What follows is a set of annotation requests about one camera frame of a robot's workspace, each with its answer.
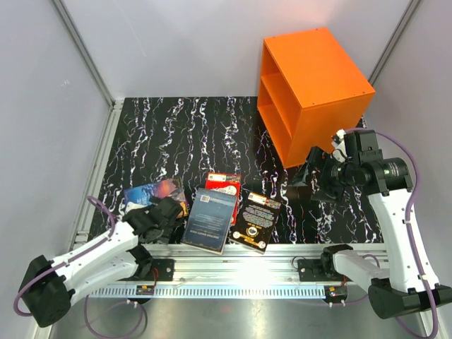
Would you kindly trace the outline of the blue sunset Jane Eyre book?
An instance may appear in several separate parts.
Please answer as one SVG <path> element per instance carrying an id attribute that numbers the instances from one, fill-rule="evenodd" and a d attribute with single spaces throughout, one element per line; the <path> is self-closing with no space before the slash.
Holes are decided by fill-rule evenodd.
<path id="1" fill-rule="evenodd" d="M 124 213 L 157 205 L 165 197 L 173 198 L 181 205 L 182 212 L 178 215 L 178 218 L 186 217 L 189 214 L 184 187 L 179 177 L 126 189 L 124 191 Z"/>

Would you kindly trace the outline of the dark blue book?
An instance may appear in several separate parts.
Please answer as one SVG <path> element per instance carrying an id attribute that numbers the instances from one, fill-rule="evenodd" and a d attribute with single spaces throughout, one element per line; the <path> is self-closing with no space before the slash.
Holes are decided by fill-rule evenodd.
<path id="1" fill-rule="evenodd" d="M 235 195 L 199 188 L 181 243 L 222 255 L 236 202 Z"/>

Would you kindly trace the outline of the black book gold text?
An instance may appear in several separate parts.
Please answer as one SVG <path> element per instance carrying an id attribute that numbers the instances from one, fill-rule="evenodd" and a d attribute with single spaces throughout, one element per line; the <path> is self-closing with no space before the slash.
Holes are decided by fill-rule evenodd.
<path id="1" fill-rule="evenodd" d="M 264 254 L 280 214 L 280 207 L 279 201 L 250 192 L 237 215 L 229 240 Z"/>

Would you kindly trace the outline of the red comic book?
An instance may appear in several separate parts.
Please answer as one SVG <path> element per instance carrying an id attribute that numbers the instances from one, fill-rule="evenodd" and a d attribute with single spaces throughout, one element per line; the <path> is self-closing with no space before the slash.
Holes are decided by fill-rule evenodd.
<path id="1" fill-rule="evenodd" d="M 239 194 L 241 190 L 242 176 L 240 174 L 227 174 L 219 172 L 209 172 L 206 179 L 206 189 L 219 191 L 236 197 L 234 212 L 231 218 L 231 225 L 235 225 L 239 205 Z"/>

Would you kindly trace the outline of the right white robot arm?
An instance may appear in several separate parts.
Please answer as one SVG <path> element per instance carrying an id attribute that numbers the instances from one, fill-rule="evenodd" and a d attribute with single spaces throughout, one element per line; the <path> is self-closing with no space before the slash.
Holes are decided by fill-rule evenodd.
<path id="1" fill-rule="evenodd" d="M 378 268 L 350 245 L 333 245 L 320 257 L 325 279 L 351 279 L 367 292 L 381 319 L 425 310 L 436 315 L 438 307 L 451 303 L 451 288 L 439 282 L 417 225 L 414 199 L 419 177 L 410 174 L 403 159 L 385 158 L 377 137 L 371 129 L 339 130 L 333 151 L 311 148 L 291 185 L 312 185 L 311 199 L 326 203 L 339 203 L 346 189 L 358 188 L 379 222 L 389 267 Z"/>

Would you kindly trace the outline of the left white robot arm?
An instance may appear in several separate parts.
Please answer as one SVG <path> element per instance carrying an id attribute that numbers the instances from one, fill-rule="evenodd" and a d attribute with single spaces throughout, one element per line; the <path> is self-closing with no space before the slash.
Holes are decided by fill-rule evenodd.
<path id="1" fill-rule="evenodd" d="M 48 327 L 92 292 L 118 280 L 158 277 L 153 257 L 144 247 L 170 239 L 183 208 L 171 197 L 153 206 L 134 208 L 120 218 L 109 214 L 110 227 L 65 254 L 34 258 L 25 272 L 13 310 Z"/>

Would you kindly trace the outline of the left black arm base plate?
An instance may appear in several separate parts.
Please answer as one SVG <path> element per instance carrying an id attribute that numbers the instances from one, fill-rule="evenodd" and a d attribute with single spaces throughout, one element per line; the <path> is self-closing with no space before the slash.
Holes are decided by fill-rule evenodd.
<path id="1" fill-rule="evenodd" d="M 130 277 L 121 279 L 121 281 L 157 281 L 172 282 L 174 277 L 175 260 L 170 258 L 154 259 L 150 270 L 142 277 Z"/>

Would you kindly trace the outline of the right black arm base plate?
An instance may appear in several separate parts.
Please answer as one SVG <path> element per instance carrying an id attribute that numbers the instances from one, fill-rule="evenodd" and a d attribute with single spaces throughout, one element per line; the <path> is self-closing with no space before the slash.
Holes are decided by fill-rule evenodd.
<path id="1" fill-rule="evenodd" d="M 343 275 L 338 273 L 327 273 L 320 259 L 307 259 L 298 257 L 295 259 L 300 282 L 334 282 L 341 283 Z"/>

